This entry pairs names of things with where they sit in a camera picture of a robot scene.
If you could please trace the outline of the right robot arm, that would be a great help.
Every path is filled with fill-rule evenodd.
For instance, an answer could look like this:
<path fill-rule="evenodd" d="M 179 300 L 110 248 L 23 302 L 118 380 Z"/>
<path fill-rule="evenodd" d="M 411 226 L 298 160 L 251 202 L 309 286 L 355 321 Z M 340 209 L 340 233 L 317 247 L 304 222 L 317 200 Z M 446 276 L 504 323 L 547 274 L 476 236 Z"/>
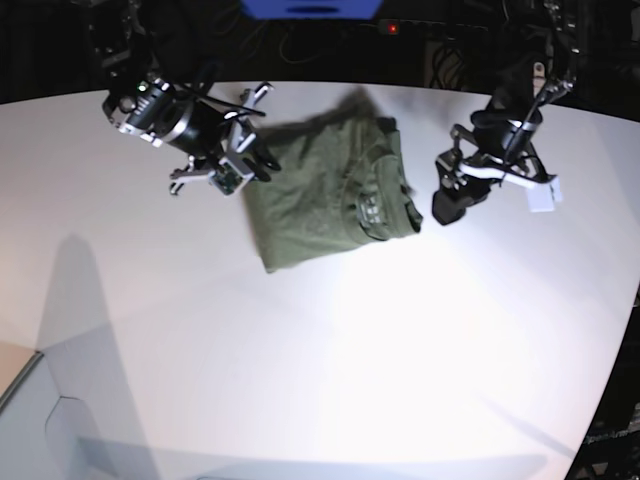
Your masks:
<path fill-rule="evenodd" d="M 251 119 L 268 82 L 244 90 L 238 102 L 211 96 L 217 65 L 205 62 L 191 82 L 171 75 L 146 19 L 145 1 L 83 1 L 86 28 L 108 89 L 102 111 L 120 133 L 155 148 L 170 146 L 187 157 L 170 175 L 169 192 L 205 182 L 232 196 L 253 181 L 268 182 L 281 169 Z"/>

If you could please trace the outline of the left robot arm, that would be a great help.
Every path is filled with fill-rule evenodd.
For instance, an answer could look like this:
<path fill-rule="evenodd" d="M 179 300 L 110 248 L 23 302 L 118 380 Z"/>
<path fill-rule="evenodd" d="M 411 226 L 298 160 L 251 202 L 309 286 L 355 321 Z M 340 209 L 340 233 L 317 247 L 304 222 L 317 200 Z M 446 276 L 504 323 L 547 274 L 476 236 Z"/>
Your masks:
<path fill-rule="evenodd" d="M 453 145 L 435 160 L 439 186 L 432 216 L 447 226 L 485 201 L 493 187 L 524 189 L 532 213 L 551 212 L 562 200 L 558 176 L 547 171 L 533 145 L 543 123 L 542 108 L 575 87 L 579 7 L 575 1 L 525 1 L 507 10 L 497 86 L 486 106 L 455 124 Z"/>

